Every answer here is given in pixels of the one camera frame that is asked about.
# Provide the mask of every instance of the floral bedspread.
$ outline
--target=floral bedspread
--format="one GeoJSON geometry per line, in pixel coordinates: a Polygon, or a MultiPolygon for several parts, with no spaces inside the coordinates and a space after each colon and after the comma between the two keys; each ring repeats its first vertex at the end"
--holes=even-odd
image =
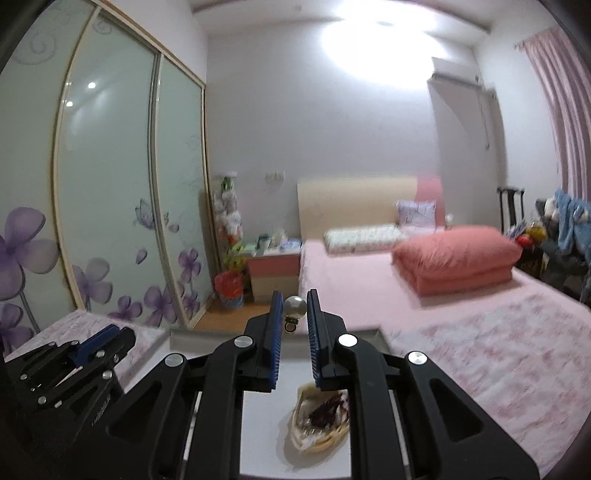
{"type": "Polygon", "coordinates": [[[536,461],[544,476],[591,411],[591,326],[535,294],[459,322],[384,332],[426,353],[536,461]]]}

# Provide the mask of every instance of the pink curtain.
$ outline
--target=pink curtain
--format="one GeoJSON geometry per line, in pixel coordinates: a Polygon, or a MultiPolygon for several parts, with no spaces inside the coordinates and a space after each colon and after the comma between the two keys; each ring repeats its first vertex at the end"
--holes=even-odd
{"type": "Polygon", "coordinates": [[[525,40],[521,48],[548,100],[561,188],[576,198],[591,200],[591,73],[559,28],[525,40]]]}

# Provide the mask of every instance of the nightstand drawer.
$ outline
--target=nightstand drawer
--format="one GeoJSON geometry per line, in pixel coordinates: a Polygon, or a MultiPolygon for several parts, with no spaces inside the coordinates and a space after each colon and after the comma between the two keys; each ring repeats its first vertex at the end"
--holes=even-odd
{"type": "Polygon", "coordinates": [[[269,255],[248,259],[251,278],[300,275],[300,255],[269,255]]]}
{"type": "Polygon", "coordinates": [[[283,298],[297,295],[300,288],[299,277],[251,277],[252,295],[256,302],[271,301],[274,290],[283,293],[283,298]]]}

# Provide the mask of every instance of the blue towel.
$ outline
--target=blue towel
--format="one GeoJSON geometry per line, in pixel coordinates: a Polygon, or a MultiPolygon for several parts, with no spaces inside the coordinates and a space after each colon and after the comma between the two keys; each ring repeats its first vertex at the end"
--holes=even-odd
{"type": "MultiPolygon", "coordinates": [[[[560,214],[558,221],[558,248],[565,254],[573,252],[573,246],[585,257],[591,269],[591,222],[581,221],[587,212],[591,213],[591,203],[572,198],[562,190],[554,194],[560,214]]],[[[587,273],[581,292],[581,301],[586,302],[591,296],[591,275],[587,273]]]]}

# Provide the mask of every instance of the pink drawer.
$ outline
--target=pink drawer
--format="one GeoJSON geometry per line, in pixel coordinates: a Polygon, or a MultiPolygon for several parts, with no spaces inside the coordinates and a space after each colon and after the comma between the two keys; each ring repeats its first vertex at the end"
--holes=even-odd
{"type": "Polygon", "coordinates": [[[251,277],[279,277],[299,276],[300,256],[299,255],[272,255],[268,257],[250,258],[248,270],[251,277]]]}

